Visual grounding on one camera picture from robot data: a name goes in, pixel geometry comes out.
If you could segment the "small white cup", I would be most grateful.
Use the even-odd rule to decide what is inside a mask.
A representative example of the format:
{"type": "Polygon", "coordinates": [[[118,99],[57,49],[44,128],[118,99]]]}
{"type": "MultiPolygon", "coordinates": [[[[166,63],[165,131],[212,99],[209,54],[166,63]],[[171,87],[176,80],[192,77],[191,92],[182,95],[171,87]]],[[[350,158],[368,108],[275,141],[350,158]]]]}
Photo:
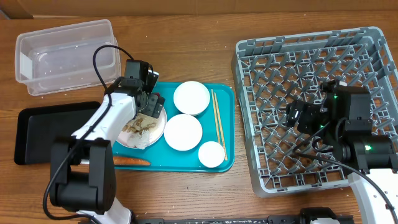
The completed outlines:
{"type": "Polygon", "coordinates": [[[225,151],[221,144],[215,141],[203,143],[198,150],[199,161],[207,168],[221,165],[225,159],[225,151]]]}

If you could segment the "white tissue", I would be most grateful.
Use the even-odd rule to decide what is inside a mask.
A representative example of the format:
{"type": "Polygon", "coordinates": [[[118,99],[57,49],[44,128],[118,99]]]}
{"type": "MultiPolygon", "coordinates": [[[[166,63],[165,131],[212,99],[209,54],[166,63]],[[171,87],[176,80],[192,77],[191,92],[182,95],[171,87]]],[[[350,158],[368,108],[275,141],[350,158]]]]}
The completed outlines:
{"type": "Polygon", "coordinates": [[[145,149],[150,143],[150,134],[148,132],[131,133],[127,138],[128,147],[136,149],[145,149]]]}

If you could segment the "grey dishwasher rack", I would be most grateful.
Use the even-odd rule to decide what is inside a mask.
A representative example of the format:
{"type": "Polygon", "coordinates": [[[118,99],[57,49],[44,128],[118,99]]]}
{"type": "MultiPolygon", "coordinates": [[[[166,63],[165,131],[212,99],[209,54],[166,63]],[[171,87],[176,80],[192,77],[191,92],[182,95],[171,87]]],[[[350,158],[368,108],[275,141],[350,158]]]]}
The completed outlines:
{"type": "Polygon", "coordinates": [[[321,103],[323,82],[337,79],[367,88],[373,134],[397,141],[397,64],[377,27],[242,40],[231,67],[258,197],[348,185],[343,169],[330,164],[328,146],[307,143],[303,150],[322,161],[292,154],[305,136],[285,125],[285,108],[294,100],[321,103]]]}

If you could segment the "peanut shells and rice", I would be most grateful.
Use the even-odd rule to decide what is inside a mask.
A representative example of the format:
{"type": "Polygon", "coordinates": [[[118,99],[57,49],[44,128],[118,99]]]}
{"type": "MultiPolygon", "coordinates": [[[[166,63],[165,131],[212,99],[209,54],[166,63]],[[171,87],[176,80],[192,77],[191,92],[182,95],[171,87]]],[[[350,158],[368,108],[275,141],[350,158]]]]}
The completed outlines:
{"type": "Polygon", "coordinates": [[[126,133],[139,133],[143,131],[149,131],[155,128],[157,125],[157,119],[138,113],[134,119],[128,121],[122,128],[123,132],[126,133]]]}

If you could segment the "white plate with food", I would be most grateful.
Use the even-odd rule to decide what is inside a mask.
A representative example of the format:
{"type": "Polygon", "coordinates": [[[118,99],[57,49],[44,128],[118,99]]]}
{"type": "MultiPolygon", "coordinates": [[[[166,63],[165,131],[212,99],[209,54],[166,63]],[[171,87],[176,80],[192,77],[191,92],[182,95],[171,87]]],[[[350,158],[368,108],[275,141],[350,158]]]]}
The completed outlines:
{"type": "MultiPolygon", "coordinates": [[[[143,132],[148,132],[150,134],[150,143],[147,147],[151,146],[156,141],[158,141],[164,133],[165,125],[167,123],[167,113],[164,108],[160,112],[160,116],[156,119],[157,119],[157,125],[155,128],[153,128],[149,131],[143,131],[143,132]]],[[[130,134],[131,133],[126,133],[126,132],[121,131],[117,138],[117,142],[122,144],[125,147],[128,147],[126,144],[126,141],[130,134]]]]}

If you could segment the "white bowl upper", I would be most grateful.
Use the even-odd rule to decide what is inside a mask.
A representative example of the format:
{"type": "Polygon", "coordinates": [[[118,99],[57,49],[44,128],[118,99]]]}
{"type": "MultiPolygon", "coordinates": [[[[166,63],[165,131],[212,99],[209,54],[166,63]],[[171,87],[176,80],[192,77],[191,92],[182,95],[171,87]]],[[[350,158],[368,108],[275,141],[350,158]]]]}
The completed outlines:
{"type": "Polygon", "coordinates": [[[175,89],[173,100],[181,113],[196,116],[204,112],[210,104],[210,92],[200,82],[183,82],[175,89]]]}

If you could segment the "white bowl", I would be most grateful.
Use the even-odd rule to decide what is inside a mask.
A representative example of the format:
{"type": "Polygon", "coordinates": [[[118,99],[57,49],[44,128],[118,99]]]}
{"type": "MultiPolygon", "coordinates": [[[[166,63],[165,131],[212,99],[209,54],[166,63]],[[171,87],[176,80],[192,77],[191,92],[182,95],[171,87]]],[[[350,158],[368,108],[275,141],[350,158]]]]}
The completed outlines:
{"type": "Polygon", "coordinates": [[[178,114],[167,121],[164,129],[166,143],[177,151],[189,151],[196,147],[203,136],[203,128],[196,117],[178,114]]]}
{"type": "Polygon", "coordinates": [[[210,104],[210,92],[200,82],[183,82],[175,89],[173,100],[181,113],[196,116],[204,112],[210,104]]]}

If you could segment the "white bowl middle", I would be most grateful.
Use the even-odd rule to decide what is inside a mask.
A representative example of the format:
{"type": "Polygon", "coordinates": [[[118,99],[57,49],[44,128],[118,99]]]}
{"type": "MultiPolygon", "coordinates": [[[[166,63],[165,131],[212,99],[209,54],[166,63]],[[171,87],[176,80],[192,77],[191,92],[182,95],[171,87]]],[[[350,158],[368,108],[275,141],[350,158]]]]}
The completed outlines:
{"type": "Polygon", "coordinates": [[[196,117],[178,114],[167,121],[164,129],[166,143],[177,151],[189,151],[196,147],[203,136],[203,128],[196,117]]]}

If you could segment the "left wooden chopstick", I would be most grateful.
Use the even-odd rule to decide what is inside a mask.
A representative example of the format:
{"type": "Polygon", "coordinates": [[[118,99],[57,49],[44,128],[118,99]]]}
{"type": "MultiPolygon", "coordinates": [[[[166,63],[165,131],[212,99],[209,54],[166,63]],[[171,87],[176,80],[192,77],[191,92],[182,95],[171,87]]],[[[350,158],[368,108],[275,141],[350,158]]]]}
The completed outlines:
{"type": "Polygon", "coordinates": [[[216,126],[217,140],[218,140],[218,144],[221,144],[220,129],[219,129],[219,126],[218,126],[218,116],[217,116],[217,112],[216,112],[216,105],[215,105],[213,89],[211,89],[211,99],[212,99],[212,104],[213,104],[213,113],[214,113],[214,117],[215,117],[215,126],[216,126]]]}

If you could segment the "wooden chopstick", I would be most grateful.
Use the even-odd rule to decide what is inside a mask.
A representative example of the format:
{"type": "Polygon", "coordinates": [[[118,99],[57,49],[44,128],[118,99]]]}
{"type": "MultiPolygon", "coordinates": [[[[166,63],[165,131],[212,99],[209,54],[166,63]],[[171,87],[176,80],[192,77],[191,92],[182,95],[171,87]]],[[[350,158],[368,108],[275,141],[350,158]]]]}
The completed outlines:
{"type": "Polygon", "coordinates": [[[225,144],[225,140],[224,140],[224,132],[223,132],[223,125],[222,125],[222,120],[221,120],[221,115],[220,115],[220,107],[218,105],[218,99],[217,99],[217,95],[216,92],[213,92],[213,99],[215,102],[215,110],[216,110],[216,117],[217,117],[217,122],[218,122],[218,130],[219,130],[219,136],[220,136],[220,144],[222,145],[223,149],[224,149],[224,160],[227,161],[228,160],[228,155],[226,152],[226,144],[225,144]]]}
{"type": "Polygon", "coordinates": [[[215,117],[215,126],[216,126],[217,140],[218,140],[218,144],[221,144],[220,129],[219,129],[219,126],[218,126],[218,116],[217,116],[217,112],[216,112],[216,105],[215,105],[213,89],[211,89],[211,99],[212,99],[212,104],[213,104],[213,113],[214,113],[214,117],[215,117]]]}

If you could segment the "orange carrot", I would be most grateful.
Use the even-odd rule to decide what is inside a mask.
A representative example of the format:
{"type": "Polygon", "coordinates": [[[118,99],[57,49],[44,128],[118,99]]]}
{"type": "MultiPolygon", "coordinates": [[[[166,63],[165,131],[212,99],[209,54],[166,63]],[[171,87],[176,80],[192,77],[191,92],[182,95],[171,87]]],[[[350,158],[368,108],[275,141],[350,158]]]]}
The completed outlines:
{"type": "Polygon", "coordinates": [[[150,166],[149,161],[132,157],[114,156],[113,162],[116,166],[150,166]]]}

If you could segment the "right wooden chopstick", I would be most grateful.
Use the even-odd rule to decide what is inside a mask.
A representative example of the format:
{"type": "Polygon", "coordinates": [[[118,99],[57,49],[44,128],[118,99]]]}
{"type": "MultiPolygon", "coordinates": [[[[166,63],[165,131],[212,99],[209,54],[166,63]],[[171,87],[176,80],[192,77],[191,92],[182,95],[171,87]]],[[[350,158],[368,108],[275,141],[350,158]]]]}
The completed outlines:
{"type": "Polygon", "coordinates": [[[225,144],[225,140],[224,140],[224,132],[223,132],[223,125],[222,125],[222,120],[221,120],[221,115],[220,115],[220,107],[218,105],[218,99],[217,99],[217,95],[216,92],[213,92],[213,99],[215,102],[215,110],[216,110],[216,117],[217,117],[217,122],[218,122],[218,130],[219,130],[219,136],[220,136],[220,144],[222,145],[223,149],[224,149],[224,160],[227,161],[228,160],[228,155],[226,152],[226,144],[225,144]]]}

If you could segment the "clear plastic bin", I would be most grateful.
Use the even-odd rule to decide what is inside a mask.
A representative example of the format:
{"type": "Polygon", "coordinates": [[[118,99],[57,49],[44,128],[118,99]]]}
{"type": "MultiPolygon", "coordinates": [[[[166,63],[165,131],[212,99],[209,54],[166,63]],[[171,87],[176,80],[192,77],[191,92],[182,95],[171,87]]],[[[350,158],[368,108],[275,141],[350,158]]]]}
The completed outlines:
{"type": "Polygon", "coordinates": [[[32,96],[111,83],[121,74],[117,44],[107,19],[20,34],[16,81],[32,96]]]}

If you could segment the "black plastic bin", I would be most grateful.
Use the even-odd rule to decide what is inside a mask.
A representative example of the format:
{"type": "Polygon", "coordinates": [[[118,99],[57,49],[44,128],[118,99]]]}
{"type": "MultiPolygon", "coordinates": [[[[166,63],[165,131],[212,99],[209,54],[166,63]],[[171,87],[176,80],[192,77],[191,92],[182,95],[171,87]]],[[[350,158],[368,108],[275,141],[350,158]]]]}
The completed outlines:
{"type": "Polygon", "coordinates": [[[23,109],[17,119],[14,162],[17,165],[50,162],[50,148],[58,136],[71,136],[101,103],[86,101],[23,109]]]}

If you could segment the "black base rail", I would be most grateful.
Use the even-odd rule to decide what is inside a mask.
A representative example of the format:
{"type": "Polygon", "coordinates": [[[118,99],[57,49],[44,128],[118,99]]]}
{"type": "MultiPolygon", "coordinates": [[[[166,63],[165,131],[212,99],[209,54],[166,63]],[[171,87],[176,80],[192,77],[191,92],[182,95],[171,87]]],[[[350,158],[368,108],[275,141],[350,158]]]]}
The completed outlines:
{"type": "Polygon", "coordinates": [[[354,224],[352,215],[336,215],[328,207],[302,208],[297,215],[270,215],[265,218],[207,218],[167,220],[136,219],[138,224],[354,224]]]}

